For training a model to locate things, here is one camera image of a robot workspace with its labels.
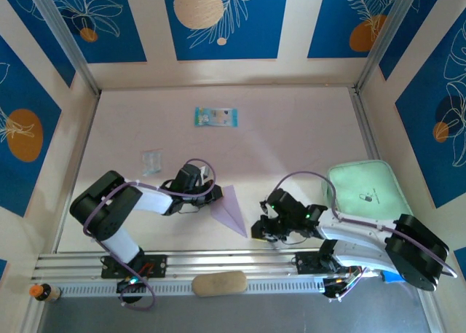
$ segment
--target purple paper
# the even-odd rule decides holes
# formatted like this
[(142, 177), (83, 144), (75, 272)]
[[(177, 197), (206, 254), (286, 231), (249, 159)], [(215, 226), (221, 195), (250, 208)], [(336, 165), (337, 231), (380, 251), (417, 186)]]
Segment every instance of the purple paper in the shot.
[(212, 217), (241, 236), (248, 237), (245, 221), (233, 185), (223, 188), (224, 196), (210, 205)]

